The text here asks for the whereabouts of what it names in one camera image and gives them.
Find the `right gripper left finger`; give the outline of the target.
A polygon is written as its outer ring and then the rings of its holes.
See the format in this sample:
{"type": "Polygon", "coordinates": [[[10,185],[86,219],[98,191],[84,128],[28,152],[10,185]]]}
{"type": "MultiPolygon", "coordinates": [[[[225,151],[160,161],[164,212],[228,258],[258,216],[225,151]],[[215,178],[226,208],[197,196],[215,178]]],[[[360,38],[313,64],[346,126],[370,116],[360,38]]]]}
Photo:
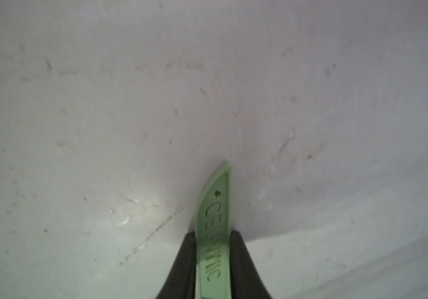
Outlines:
{"type": "Polygon", "coordinates": [[[194,299],[196,263],[196,237],[194,232],[189,232],[156,299],[194,299]]]}

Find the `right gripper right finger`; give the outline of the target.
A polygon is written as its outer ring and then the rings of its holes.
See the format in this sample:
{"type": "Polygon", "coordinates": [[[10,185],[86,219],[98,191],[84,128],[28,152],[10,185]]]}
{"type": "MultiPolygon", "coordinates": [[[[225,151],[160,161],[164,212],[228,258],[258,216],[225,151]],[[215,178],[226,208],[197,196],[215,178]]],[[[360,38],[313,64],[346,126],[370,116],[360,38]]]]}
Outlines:
{"type": "Polygon", "coordinates": [[[271,299],[240,232],[230,235],[230,280],[233,299],[271,299]]]}

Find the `green fruit knife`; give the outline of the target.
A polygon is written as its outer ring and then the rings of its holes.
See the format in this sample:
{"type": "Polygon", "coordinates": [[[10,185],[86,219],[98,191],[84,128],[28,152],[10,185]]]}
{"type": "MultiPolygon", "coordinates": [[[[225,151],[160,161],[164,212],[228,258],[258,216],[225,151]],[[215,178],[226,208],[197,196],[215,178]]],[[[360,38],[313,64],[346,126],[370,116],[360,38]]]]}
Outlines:
{"type": "Polygon", "coordinates": [[[201,190],[195,212],[197,299],[230,299],[231,164],[224,162],[201,190]]]}

